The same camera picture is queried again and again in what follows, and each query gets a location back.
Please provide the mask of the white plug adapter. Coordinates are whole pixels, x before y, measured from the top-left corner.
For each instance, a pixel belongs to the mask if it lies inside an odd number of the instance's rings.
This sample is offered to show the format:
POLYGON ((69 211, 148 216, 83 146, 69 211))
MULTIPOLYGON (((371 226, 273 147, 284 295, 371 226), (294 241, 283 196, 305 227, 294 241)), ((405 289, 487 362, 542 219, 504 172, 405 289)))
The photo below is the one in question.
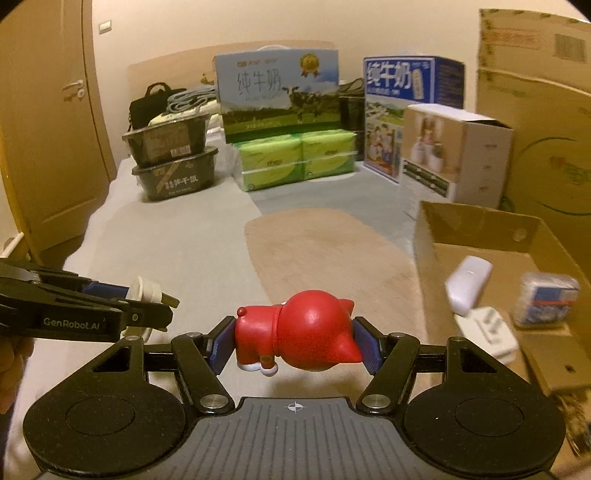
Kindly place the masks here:
MULTIPOLYGON (((179 300, 164 293, 160 285, 154 281, 144 279, 138 276, 127 290, 126 300, 142 301, 147 303, 158 303, 167 305, 173 309, 179 305, 179 300)), ((127 327, 123 333, 123 337, 141 337, 144 342, 149 340, 152 329, 149 327, 127 327)))

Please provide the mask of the red cat figurine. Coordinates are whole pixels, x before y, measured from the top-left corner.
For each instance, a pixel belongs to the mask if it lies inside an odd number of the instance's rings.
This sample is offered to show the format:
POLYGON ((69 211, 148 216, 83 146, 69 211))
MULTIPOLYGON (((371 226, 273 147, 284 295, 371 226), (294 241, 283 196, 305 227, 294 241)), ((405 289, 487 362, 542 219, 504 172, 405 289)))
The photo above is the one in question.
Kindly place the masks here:
POLYGON ((305 290, 274 305, 242 306, 236 311, 235 354, 238 367, 273 376, 276 358, 305 371, 360 363, 353 338, 351 299, 322 290, 305 290))

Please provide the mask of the white remote control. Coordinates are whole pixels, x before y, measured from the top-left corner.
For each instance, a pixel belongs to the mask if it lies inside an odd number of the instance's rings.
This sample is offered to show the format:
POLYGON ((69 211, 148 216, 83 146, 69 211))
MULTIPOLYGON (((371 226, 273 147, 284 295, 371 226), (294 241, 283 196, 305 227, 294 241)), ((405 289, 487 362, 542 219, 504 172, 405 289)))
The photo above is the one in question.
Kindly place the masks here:
POLYGON ((493 265, 477 256, 466 256, 445 281, 445 289, 453 313, 466 316, 476 305, 488 282, 493 265))

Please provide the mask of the white square charger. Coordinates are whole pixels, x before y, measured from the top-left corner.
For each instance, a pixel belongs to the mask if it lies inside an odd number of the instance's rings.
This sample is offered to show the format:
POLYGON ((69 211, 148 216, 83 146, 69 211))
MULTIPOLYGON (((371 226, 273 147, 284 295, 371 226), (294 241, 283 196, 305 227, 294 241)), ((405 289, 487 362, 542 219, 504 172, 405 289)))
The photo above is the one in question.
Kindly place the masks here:
POLYGON ((461 334, 507 365, 520 349, 519 342, 501 314, 493 307, 472 309, 466 316, 454 315, 461 334))

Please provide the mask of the wooden door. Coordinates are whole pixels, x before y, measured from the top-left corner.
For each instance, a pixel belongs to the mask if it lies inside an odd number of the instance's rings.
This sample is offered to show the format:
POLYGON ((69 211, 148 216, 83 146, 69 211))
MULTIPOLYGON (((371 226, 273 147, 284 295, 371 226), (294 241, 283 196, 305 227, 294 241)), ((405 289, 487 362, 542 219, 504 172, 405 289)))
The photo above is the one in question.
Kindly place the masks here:
POLYGON ((22 1, 1 21, 1 173, 34 257, 82 235, 114 179, 92 4, 22 1))

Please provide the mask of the lower black food tray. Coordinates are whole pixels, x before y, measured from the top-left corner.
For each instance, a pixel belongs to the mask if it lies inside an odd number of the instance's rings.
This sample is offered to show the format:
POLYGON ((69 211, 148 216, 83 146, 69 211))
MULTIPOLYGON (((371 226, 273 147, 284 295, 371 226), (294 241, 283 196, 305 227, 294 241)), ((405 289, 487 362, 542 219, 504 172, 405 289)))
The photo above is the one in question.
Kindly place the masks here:
POLYGON ((149 201, 176 198, 209 188, 214 184, 218 149, 206 146, 204 152, 152 167, 132 168, 149 201))

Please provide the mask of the black food tray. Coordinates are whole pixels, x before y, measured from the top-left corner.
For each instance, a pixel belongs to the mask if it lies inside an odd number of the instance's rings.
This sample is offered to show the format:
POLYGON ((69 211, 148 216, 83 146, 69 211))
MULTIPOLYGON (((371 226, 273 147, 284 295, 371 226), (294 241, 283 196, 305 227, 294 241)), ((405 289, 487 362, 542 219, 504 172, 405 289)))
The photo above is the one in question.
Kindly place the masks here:
POLYGON ((152 167, 132 168, 149 201, 176 198, 209 188, 214 184, 218 149, 206 146, 204 152, 152 167))
POLYGON ((210 114, 197 113, 131 130, 122 136, 140 168, 204 152, 210 114))

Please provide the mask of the upper black food tray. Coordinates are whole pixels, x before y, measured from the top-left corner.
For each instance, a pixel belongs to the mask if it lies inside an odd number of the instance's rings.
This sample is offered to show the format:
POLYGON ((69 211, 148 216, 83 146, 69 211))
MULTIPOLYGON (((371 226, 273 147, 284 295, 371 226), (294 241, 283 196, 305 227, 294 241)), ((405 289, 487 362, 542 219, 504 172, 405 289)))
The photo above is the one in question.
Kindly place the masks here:
POLYGON ((122 136, 140 168, 204 152, 210 114, 197 113, 131 130, 122 136))

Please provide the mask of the small blue white packet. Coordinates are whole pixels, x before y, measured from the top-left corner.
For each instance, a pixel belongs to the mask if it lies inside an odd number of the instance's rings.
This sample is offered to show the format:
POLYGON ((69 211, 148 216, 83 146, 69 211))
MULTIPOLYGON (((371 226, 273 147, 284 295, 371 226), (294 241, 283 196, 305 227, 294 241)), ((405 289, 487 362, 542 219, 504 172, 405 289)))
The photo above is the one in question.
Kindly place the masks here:
POLYGON ((527 272, 521 277, 521 290, 511 313, 518 329, 554 329, 569 316, 580 292, 571 276, 527 272))

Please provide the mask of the open shallow cardboard box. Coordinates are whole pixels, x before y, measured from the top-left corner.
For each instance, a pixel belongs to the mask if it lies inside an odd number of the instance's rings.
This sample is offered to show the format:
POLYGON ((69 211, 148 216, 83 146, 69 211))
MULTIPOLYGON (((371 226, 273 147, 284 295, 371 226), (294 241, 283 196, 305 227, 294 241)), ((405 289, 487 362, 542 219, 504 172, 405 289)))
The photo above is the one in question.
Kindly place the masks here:
POLYGON ((590 283, 543 220, 478 206, 423 202, 414 253, 430 342, 443 344, 460 333, 444 282, 473 255, 493 265, 477 304, 495 308, 505 320, 511 318, 523 274, 541 271, 576 278, 580 294, 565 324, 543 333, 571 336, 584 351, 590 349, 590 283))

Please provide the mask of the black bag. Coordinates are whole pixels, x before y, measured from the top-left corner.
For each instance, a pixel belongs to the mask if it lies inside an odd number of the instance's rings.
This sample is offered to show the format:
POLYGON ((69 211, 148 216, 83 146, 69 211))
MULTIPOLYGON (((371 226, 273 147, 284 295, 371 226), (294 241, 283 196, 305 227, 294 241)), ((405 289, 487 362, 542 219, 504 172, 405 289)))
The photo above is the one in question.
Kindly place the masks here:
POLYGON ((164 113, 168 98, 174 94, 184 92, 185 88, 172 89, 165 82, 156 82, 146 88, 145 94, 129 105, 128 130, 144 128, 149 121, 164 113))

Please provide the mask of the green tissue pack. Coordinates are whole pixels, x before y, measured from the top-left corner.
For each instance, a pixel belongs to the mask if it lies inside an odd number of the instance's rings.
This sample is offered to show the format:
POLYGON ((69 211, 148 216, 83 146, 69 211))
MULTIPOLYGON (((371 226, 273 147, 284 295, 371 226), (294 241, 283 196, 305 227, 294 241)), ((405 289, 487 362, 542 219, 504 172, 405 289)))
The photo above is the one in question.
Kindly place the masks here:
POLYGON ((287 134, 233 146, 235 178, 246 192, 352 173, 356 135, 348 130, 287 134))

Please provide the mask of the white humidifier box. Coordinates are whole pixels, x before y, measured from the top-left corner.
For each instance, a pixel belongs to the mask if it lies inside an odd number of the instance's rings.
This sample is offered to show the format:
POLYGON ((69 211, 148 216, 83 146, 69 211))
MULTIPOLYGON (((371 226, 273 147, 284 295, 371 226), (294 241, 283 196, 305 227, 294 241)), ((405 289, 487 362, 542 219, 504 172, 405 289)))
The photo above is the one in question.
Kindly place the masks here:
POLYGON ((405 213, 423 201, 500 205, 513 130, 496 119, 440 104, 414 104, 404 115, 400 186, 405 213))

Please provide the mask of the green pasture milk box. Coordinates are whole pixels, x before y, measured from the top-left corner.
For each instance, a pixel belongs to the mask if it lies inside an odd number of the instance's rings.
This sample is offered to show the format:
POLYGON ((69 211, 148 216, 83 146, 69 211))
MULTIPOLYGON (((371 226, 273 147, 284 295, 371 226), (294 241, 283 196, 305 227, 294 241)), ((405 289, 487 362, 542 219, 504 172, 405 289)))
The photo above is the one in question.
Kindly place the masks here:
POLYGON ((274 48, 214 57, 224 135, 238 143, 339 127, 339 52, 274 48))

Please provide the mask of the blue milk carton box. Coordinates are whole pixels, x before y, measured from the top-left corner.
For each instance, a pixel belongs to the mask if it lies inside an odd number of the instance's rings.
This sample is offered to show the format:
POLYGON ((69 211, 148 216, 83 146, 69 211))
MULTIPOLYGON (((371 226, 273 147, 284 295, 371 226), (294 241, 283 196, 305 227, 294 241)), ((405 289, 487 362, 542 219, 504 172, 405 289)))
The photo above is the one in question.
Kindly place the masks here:
POLYGON ((462 108, 465 64, 430 55, 370 56, 363 60, 363 166, 398 183, 408 106, 436 103, 462 108))

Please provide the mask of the large brown cardboard box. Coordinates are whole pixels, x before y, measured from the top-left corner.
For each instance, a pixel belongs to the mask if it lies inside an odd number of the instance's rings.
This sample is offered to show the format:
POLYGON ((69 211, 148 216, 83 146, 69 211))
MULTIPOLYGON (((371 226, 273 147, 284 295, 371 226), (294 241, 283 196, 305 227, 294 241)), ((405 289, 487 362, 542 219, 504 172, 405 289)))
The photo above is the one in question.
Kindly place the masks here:
POLYGON ((590 270, 590 23, 480 12, 477 110, 514 131, 502 209, 546 222, 590 270))

